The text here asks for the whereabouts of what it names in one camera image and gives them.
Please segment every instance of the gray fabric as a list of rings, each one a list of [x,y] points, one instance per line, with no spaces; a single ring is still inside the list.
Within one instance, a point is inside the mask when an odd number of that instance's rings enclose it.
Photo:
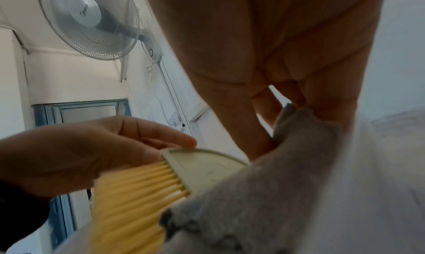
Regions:
[[[295,250],[342,141],[336,125],[288,105],[274,128],[277,148],[162,218],[162,254],[289,253]]]

